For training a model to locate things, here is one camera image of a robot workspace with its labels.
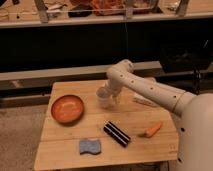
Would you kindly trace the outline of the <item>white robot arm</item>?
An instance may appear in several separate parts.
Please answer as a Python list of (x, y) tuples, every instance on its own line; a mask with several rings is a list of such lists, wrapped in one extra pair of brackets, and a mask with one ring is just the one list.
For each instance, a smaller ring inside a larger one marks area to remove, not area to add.
[(176, 171), (213, 171), (213, 93), (196, 95), (136, 76), (133, 70), (128, 59), (109, 67), (98, 100), (108, 107), (109, 99), (127, 87), (176, 114), (181, 118)]

